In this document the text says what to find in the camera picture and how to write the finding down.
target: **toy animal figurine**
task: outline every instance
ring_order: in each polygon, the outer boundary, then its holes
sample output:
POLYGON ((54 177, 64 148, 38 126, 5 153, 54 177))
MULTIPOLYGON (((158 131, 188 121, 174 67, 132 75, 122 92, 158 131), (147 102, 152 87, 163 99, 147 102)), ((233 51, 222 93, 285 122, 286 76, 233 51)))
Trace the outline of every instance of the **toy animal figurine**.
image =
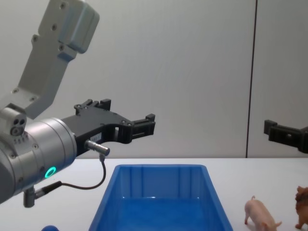
POLYGON ((295 228, 301 229, 304 224, 308 224, 308 188, 298 186, 295 199, 298 214, 298 224, 295 228))
POLYGON ((277 227, 280 226, 282 222, 276 224, 274 218, 264 204, 254 199, 255 196, 245 204, 245 224, 247 225, 247 220, 250 217, 256 226, 256 231, 276 231, 277 227))

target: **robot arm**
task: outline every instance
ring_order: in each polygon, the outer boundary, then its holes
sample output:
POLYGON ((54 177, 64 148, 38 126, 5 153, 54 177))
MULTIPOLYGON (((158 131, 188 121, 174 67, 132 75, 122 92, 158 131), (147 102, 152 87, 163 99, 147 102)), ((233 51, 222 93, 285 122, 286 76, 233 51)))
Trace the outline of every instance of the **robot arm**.
POLYGON ((88 49, 98 21, 83 1, 50 0, 19 85, 0 101, 0 204, 25 192, 24 205, 32 207, 33 186, 76 156, 95 150, 102 160, 110 151, 101 146, 104 142, 130 143, 153 135, 155 115, 130 121, 110 112, 110 100, 77 104, 76 114, 63 120, 26 124, 27 117, 37 117, 52 104, 67 64, 88 49))

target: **pink toy pig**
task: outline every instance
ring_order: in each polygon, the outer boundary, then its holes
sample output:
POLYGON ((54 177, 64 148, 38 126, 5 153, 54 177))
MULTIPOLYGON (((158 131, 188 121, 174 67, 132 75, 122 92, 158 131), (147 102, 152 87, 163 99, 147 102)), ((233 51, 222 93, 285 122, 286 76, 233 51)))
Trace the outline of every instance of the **pink toy pig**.
POLYGON ((247 225, 247 220, 250 217, 257 231, 277 231, 277 227, 280 226, 282 222, 276 224, 274 218, 265 208, 264 204, 259 200, 254 200, 254 198, 255 196, 245 204, 245 224, 247 225))

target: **brown toy horse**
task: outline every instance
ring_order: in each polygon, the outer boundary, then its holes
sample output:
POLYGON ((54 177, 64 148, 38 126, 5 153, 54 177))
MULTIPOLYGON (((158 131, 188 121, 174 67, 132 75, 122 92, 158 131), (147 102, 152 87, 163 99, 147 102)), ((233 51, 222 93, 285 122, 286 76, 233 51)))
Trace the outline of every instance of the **brown toy horse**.
POLYGON ((295 228, 301 229, 304 224, 308 224, 308 188, 298 186, 295 199, 298 214, 298 224, 295 228))

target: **green led ring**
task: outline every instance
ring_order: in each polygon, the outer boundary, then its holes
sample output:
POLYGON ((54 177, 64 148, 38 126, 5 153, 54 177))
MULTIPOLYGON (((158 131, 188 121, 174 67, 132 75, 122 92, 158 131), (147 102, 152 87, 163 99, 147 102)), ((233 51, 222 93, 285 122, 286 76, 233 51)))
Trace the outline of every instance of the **green led ring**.
POLYGON ((47 170, 45 178, 51 177, 56 172, 56 167, 51 167, 47 170))

